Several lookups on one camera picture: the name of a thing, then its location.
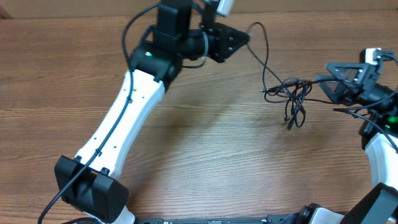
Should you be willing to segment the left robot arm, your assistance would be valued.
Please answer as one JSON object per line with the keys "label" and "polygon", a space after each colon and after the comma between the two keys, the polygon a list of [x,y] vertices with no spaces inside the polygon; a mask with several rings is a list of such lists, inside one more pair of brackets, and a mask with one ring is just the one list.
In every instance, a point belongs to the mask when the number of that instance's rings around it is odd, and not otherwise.
{"label": "left robot arm", "polygon": [[232,1],[161,1],[157,21],[139,45],[125,52],[121,89],[88,142],[74,157],[62,156],[54,171],[63,200],[85,216],[79,223],[134,223],[128,189],[119,182],[129,150],[151,111],[161,102],[184,60],[223,63],[249,42],[247,33],[216,22]]}

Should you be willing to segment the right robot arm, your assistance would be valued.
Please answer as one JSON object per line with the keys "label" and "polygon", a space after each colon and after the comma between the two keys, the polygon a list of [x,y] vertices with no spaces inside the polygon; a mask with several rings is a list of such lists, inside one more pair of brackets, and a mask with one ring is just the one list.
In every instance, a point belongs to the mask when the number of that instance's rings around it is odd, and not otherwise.
{"label": "right robot arm", "polygon": [[382,61],[326,66],[330,75],[317,75],[337,111],[363,119],[359,133],[371,168],[372,190],[347,214],[310,204],[285,223],[397,222],[397,91],[380,85]]}

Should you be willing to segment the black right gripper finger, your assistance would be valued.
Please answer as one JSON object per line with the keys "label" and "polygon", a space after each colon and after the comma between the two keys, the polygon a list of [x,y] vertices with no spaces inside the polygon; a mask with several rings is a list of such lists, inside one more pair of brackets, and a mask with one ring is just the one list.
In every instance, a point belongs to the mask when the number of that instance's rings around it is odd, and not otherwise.
{"label": "black right gripper finger", "polygon": [[363,84],[366,72],[369,70],[367,63],[330,62],[326,65],[330,75],[328,80],[348,80],[356,84]]}
{"label": "black right gripper finger", "polygon": [[330,101],[334,104],[343,104],[346,96],[353,94],[354,84],[345,78],[337,78],[333,75],[316,75],[317,83]]}

